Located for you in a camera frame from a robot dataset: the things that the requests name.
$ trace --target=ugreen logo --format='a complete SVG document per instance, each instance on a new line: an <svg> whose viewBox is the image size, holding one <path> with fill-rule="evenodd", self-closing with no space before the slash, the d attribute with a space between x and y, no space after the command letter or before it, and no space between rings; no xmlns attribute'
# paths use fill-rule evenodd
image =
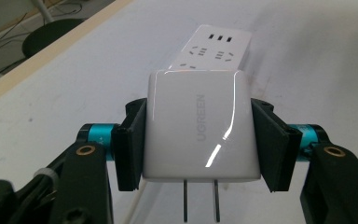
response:
<svg viewBox="0 0 358 224"><path fill-rule="evenodd" d="M205 95L197 95L197 140L206 140Z"/></svg>

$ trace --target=plug pin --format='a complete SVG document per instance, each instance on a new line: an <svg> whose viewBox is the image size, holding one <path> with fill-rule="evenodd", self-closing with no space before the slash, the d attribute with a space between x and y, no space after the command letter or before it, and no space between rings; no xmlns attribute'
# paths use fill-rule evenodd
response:
<svg viewBox="0 0 358 224"><path fill-rule="evenodd" d="M216 222L220 222L219 186L217 180L213 181L213 189L214 189L214 211L215 211Z"/></svg>
<svg viewBox="0 0 358 224"><path fill-rule="evenodd" d="M184 222L187 222L187 180L183 182L183 209L184 209Z"/></svg>

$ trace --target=white plastic casing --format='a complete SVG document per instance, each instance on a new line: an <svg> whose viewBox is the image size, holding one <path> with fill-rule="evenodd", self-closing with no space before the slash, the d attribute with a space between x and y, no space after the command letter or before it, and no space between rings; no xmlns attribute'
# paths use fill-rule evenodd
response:
<svg viewBox="0 0 358 224"><path fill-rule="evenodd" d="M242 70L252 34L201 25L173 61L170 70Z"/></svg>
<svg viewBox="0 0 358 224"><path fill-rule="evenodd" d="M247 76L158 71L147 97L144 178L242 182L260 178Z"/></svg>

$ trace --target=table surface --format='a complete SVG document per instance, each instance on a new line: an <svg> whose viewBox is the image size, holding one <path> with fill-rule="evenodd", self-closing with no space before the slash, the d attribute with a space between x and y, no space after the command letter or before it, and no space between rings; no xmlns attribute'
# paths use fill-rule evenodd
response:
<svg viewBox="0 0 358 224"><path fill-rule="evenodd" d="M21 188L76 138L84 123L117 122L146 97L201 24L253 33L244 71L252 97L288 123L316 123L358 157L358 1L117 0L0 79L0 178ZM118 192L115 222L134 193ZM221 184L222 223L304 223L297 163L289 192L264 180ZM189 223L213 222L212 184L189 184ZM183 223L183 186L148 183L133 223Z"/></svg>

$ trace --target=power strip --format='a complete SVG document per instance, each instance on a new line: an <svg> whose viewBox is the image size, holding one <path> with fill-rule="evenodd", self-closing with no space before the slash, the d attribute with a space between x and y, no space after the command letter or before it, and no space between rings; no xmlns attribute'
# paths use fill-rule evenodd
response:
<svg viewBox="0 0 358 224"><path fill-rule="evenodd" d="M173 61L170 70L242 70L252 34L201 25Z"/></svg>

